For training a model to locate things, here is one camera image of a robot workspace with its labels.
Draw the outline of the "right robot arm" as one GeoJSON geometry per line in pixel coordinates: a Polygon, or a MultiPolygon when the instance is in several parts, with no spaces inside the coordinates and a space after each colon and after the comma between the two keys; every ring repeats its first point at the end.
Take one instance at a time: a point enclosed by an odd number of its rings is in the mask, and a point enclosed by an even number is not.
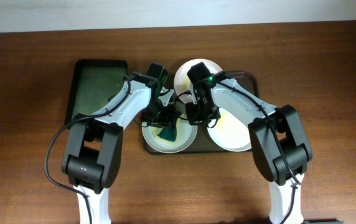
{"type": "Polygon", "coordinates": [[[189,69],[192,102],[185,106],[191,125],[217,119],[222,108],[248,128],[253,160],[269,182],[271,223],[304,223],[301,184],[312,149],[299,113],[291,105],[266,103],[241,87],[231,73],[211,73],[203,62],[189,69]]]}

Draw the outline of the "pale grey plate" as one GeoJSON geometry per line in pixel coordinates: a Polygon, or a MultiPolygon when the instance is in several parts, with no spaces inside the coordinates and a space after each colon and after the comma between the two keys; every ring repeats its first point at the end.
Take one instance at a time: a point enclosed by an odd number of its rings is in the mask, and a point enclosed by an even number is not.
{"type": "Polygon", "coordinates": [[[177,118],[177,140],[175,143],[158,141],[152,135],[155,127],[141,128],[144,140],[150,149],[162,154],[174,154],[188,148],[194,141],[197,134],[197,127],[191,126],[188,121],[177,118]]]}

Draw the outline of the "green and yellow sponge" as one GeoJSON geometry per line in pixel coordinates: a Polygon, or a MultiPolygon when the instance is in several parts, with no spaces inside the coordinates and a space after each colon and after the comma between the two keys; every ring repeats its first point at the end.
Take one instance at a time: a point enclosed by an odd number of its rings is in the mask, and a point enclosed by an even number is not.
{"type": "Polygon", "coordinates": [[[177,128],[171,128],[171,127],[154,128],[154,130],[152,131],[152,135],[158,141],[172,144],[175,143],[177,140],[177,128]]]}

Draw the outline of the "white top plate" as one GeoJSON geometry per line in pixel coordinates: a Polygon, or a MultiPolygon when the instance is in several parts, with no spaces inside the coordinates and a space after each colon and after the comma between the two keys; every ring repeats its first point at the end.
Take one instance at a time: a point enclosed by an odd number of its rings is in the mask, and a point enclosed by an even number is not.
{"type": "Polygon", "coordinates": [[[180,95],[181,93],[190,90],[190,79],[187,76],[187,72],[191,69],[192,66],[200,62],[203,62],[211,73],[218,73],[222,71],[222,68],[215,62],[204,58],[192,59],[185,62],[176,71],[174,77],[174,90],[176,95],[180,95]]]}

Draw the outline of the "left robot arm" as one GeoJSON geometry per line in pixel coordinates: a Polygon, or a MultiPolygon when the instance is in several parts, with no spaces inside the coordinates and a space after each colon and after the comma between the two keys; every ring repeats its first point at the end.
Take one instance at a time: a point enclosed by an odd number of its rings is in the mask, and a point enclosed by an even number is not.
{"type": "Polygon", "coordinates": [[[168,72],[153,63],[146,73],[123,75],[123,86],[106,105],[90,114],[77,113],[62,129],[68,141],[62,159],[69,190],[78,197],[80,223],[111,223],[108,213],[109,188],[121,164],[123,131],[144,111],[148,127],[172,128],[173,110],[161,97],[171,96],[163,85],[168,72]]]}

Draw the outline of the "white plate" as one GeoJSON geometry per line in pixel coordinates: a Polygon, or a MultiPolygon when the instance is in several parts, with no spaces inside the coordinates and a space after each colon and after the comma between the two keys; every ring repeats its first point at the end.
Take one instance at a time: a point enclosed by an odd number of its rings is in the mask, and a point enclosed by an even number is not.
{"type": "Polygon", "coordinates": [[[190,79],[187,76],[187,72],[191,69],[192,66],[200,62],[203,62],[211,73],[218,73],[222,71],[222,68],[215,62],[204,58],[192,59],[185,62],[176,71],[174,77],[174,90],[176,95],[180,95],[181,93],[190,90],[190,79]]]}
{"type": "Polygon", "coordinates": [[[222,149],[243,152],[251,149],[248,128],[227,110],[220,108],[220,118],[207,128],[211,140],[222,149]]]}

